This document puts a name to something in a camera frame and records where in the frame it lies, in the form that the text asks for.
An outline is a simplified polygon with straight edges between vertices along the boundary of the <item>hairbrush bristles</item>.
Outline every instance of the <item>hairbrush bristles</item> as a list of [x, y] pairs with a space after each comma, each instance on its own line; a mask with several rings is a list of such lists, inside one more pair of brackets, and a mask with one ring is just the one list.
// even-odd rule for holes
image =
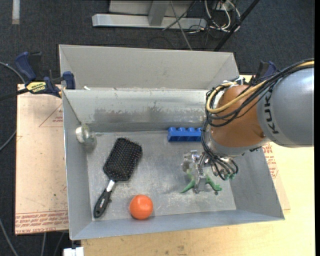
[[142, 155], [142, 147], [128, 138], [118, 138], [103, 166], [113, 181], [127, 181]]

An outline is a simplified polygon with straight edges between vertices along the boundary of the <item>blue clamp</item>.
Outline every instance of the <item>blue clamp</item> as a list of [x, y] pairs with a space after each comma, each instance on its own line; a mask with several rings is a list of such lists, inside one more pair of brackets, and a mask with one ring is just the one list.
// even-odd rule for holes
[[201, 141], [201, 132], [202, 128], [193, 128], [188, 129], [184, 127], [170, 127], [168, 129], [167, 139], [168, 142], [200, 142]]
[[48, 76], [41, 76], [39, 69], [42, 52], [32, 53], [25, 51], [15, 58], [15, 64], [19, 71], [28, 77], [28, 82], [24, 85], [25, 88], [32, 94], [49, 94], [61, 97], [61, 90], [56, 86], [56, 83], [65, 81], [66, 88], [74, 90], [76, 82], [74, 75], [70, 71], [63, 73], [62, 77], [50, 79]]

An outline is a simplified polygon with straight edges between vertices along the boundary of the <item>cable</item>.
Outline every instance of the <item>cable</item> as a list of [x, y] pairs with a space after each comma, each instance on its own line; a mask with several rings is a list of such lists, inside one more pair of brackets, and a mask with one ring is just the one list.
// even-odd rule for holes
[[[296, 66], [296, 68], [303, 68], [304, 66], [309, 66], [309, 65], [314, 65], [314, 60], [313, 61], [307, 61], [306, 63], [301, 63], [299, 65]], [[229, 87], [231, 85], [234, 85], [234, 84], [237, 84], [236, 82], [227, 82], [227, 83], [223, 83], [221, 85], [219, 85], [215, 90], [212, 91], [212, 93], [209, 95], [208, 97], [208, 100], [207, 100], [207, 103], [206, 103], [206, 109], [210, 112], [210, 113], [218, 113], [218, 112], [221, 112], [221, 111], [224, 111], [226, 110], [227, 108], [229, 108], [231, 105], [233, 105], [234, 103], [236, 103], [237, 101], [241, 100], [242, 98], [248, 96], [249, 94], [253, 93], [253, 92], [256, 92], [258, 89], [260, 88], [263, 88], [263, 85], [264, 84], [267, 84], [268, 82], [270, 82], [271, 80], [273, 79], [270, 78], [270, 79], [267, 79], [267, 80], [264, 80], [263, 82], [251, 87], [250, 89], [248, 89], [245, 93], [242, 93], [240, 94], [238, 97], [234, 98], [232, 101], [228, 102], [227, 104], [219, 107], [219, 108], [215, 108], [215, 109], [212, 109], [210, 107], [210, 102], [212, 100], [212, 98], [217, 94], [217, 91], [219, 90], [219, 88], [221, 86], [226, 86], [226, 87]]]
[[47, 233], [45, 232], [43, 234], [43, 241], [42, 241], [42, 248], [41, 248], [41, 254], [40, 256], [44, 256], [45, 253], [45, 245], [46, 245], [46, 238], [47, 238]]
[[204, 0], [204, 7], [205, 7], [205, 11], [206, 11], [206, 14], [208, 15], [209, 19], [211, 20], [212, 19], [212, 16], [209, 12], [209, 8], [208, 8], [208, 2], [207, 0]]
[[[272, 75], [270, 78], [264, 80], [263, 82], [260, 82], [257, 85], [253, 85], [253, 86], [247, 87], [235, 99], [233, 99], [232, 101], [230, 101], [227, 104], [225, 104], [225, 105], [223, 105], [221, 107], [218, 107], [218, 108], [212, 108], [212, 106], [214, 105], [214, 101], [215, 101], [216, 95], [218, 94], [218, 92], [223, 91], [227, 87], [230, 87], [232, 84], [234, 84], [234, 82], [223, 83], [223, 84], [217, 86], [216, 88], [213, 88], [212, 90], [208, 91], [207, 94], [206, 94], [205, 113], [206, 113], [206, 117], [207, 117], [208, 123], [213, 127], [222, 127], [222, 126], [227, 125], [231, 121], [233, 121], [235, 118], [242, 117], [258, 101], [260, 101], [263, 98], [261, 96], [261, 93], [264, 92], [264, 94], [265, 94], [266, 93], [265, 91], [267, 89], [272, 88], [278, 82], [279, 79], [282, 79], [282, 78], [288, 76], [289, 74], [292, 74], [292, 73], [294, 73], [294, 72], [296, 72], [298, 70], [305, 69], [305, 68], [308, 68], [308, 67], [313, 67], [313, 66], [314, 66], [314, 58], [302, 60], [302, 61], [300, 61], [298, 63], [295, 63], [295, 64], [285, 68], [284, 70]], [[218, 113], [226, 110], [232, 104], [236, 103], [238, 100], [240, 100], [240, 99], [242, 99], [243, 97], [246, 97], [246, 96], [247, 96], [247, 99], [244, 100], [243, 103], [238, 108], [236, 108], [235, 110], [229, 112], [228, 114], [217, 115]], [[256, 100], [257, 97], [259, 97], [258, 100], [252, 106], [250, 106], [250, 108], [248, 110], [246, 110], [245, 113], [241, 114], [241, 116], [238, 116], [240, 111], [245, 106], [247, 106], [250, 103], [252, 103], [253, 100]], [[216, 124], [216, 123], [213, 123], [214, 120], [224, 120], [225, 122]]]
[[64, 235], [65, 235], [65, 232], [62, 232], [62, 235], [60, 236], [60, 239], [59, 239], [59, 241], [58, 241], [58, 243], [57, 243], [57, 245], [56, 245], [56, 247], [55, 247], [55, 249], [54, 249], [53, 256], [56, 256], [56, 254], [57, 254], [57, 252], [58, 252], [58, 249], [59, 249], [59, 245], [60, 245], [60, 243], [61, 243], [62, 238], [64, 237]]
[[8, 138], [8, 140], [0, 147], [0, 151], [5, 148], [5, 146], [14, 138], [16, 135], [17, 130], [14, 131], [14, 133]]
[[[18, 73], [18, 71], [16, 71], [13, 67], [11, 67], [11, 66], [9, 66], [8, 64], [6, 64], [6, 63], [4, 63], [4, 62], [1, 62], [1, 61], [0, 61], [0, 65], [3, 65], [4, 67], [6, 67], [6, 68], [10, 69], [11, 71], [13, 71], [13, 72], [21, 79], [21, 81], [22, 81], [24, 84], [26, 83], [26, 81], [24, 80], [24, 78], [23, 78], [23, 77]], [[3, 150], [3, 149], [5, 148], [5, 146], [15, 137], [16, 133], [17, 133], [17, 130], [15, 130], [15, 131], [13, 132], [13, 134], [9, 137], [9, 139], [0, 147], [0, 151]], [[3, 223], [2, 223], [1, 218], [0, 218], [0, 226], [1, 226], [1, 230], [2, 230], [2, 232], [3, 232], [3, 234], [4, 234], [4, 237], [5, 237], [5, 239], [6, 239], [6, 242], [7, 242], [8, 245], [10, 246], [11, 251], [13, 252], [13, 254], [14, 254], [15, 256], [18, 256], [18, 254], [17, 254], [17, 252], [16, 252], [13, 244], [11, 243], [11, 241], [10, 241], [10, 239], [9, 239], [9, 237], [8, 237], [8, 234], [7, 234], [6, 229], [5, 229], [5, 227], [4, 227]], [[41, 256], [44, 255], [45, 244], [46, 244], [46, 236], [47, 236], [47, 233], [44, 233], [44, 235], [43, 235], [43, 241], [42, 241]]]
[[9, 66], [8, 64], [4, 63], [4, 62], [1, 62], [0, 61], [0, 65], [3, 65], [5, 66], [6, 68], [12, 70], [20, 79], [21, 81], [25, 84], [26, 81], [24, 80], [24, 78], [18, 73], [18, 71], [16, 71], [13, 67]]
[[195, 6], [197, 1], [193, 1], [190, 5], [190, 7], [178, 18], [178, 20], [174, 21], [173, 23], [171, 23], [169, 26], [165, 27], [164, 29], [162, 29], [162, 31], [165, 31], [167, 29], [170, 29], [173, 25], [175, 25], [178, 21], [181, 20], [181, 18], [183, 18], [190, 10], [192, 7]]
[[189, 43], [189, 41], [188, 41], [188, 39], [187, 39], [187, 37], [186, 37], [186, 35], [185, 35], [184, 30], [183, 30], [182, 27], [181, 27], [181, 24], [180, 24], [179, 20], [178, 20], [178, 17], [177, 17], [175, 8], [174, 8], [174, 4], [172, 3], [172, 0], [170, 1], [170, 3], [171, 3], [172, 11], [173, 11], [173, 13], [174, 13], [176, 22], [178, 22], [179, 28], [180, 28], [181, 33], [182, 33], [182, 35], [183, 35], [183, 37], [184, 37], [184, 39], [185, 39], [185, 41], [186, 41], [186, 44], [188, 45], [190, 51], [192, 51], [192, 48], [191, 48], [191, 46], [190, 46], [190, 43]]
[[6, 241], [7, 241], [7, 243], [8, 243], [8, 245], [9, 245], [10, 248], [11, 248], [11, 251], [13, 252], [13, 254], [14, 254], [15, 256], [19, 256], [19, 255], [17, 254], [14, 246], [12, 245], [12, 243], [11, 243], [8, 235], [7, 235], [7, 232], [6, 232], [6, 230], [5, 230], [5, 227], [4, 227], [4, 225], [3, 225], [2, 221], [1, 221], [1, 218], [0, 218], [0, 226], [1, 226], [2, 232], [3, 232], [3, 234], [4, 234], [4, 237], [5, 237]]

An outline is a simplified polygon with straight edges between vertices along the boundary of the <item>green plastic object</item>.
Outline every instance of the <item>green plastic object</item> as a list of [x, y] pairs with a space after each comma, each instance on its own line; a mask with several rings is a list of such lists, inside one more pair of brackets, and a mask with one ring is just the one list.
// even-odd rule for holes
[[[195, 187], [195, 184], [196, 184], [196, 178], [191, 174], [191, 171], [192, 169], [188, 169], [186, 170], [186, 174], [187, 176], [191, 179], [191, 181], [188, 183], [188, 185], [180, 192], [181, 194], [182, 193], [185, 193], [187, 191], [189, 191], [190, 189], [194, 188]], [[206, 180], [205, 180], [205, 184], [209, 184], [211, 186], [211, 188], [215, 191], [215, 192], [218, 192], [218, 191], [221, 191], [222, 188], [220, 187], [219, 184], [215, 184], [214, 181], [208, 176], [206, 175]]]

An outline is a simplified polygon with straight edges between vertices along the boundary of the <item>white cable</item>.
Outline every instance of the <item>white cable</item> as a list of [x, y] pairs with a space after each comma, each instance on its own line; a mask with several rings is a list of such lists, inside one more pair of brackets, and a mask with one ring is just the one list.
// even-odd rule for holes
[[230, 27], [230, 24], [231, 24], [231, 18], [230, 18], [230, 15], [229, 15], [229, 13], [228, 13], [228, 11], [227, 11], [227, 9], [226, 9], [226, 7], [225, 7], [225, 4], [223, 3], [222, 4], [222, 7], [223, 7], [223, 9], [224, 9], [224, 11], [225, 11], [225, 14], [227, 15], [227, 17], [228, 17], [228, 25], [227, 26], [223, 26], [222, 28], [223, 29], [227, 29], [227, 28], [229, 28]]
[[209, 9], [208, 9], [207, 0], [204, 0], [204, 7], [205, 7], [206, 14], [208, 14], [209, 19], [211, 20], [212, 16], [211, 16], [211, 14], [210, 14], [210, 12], [209, 12]]

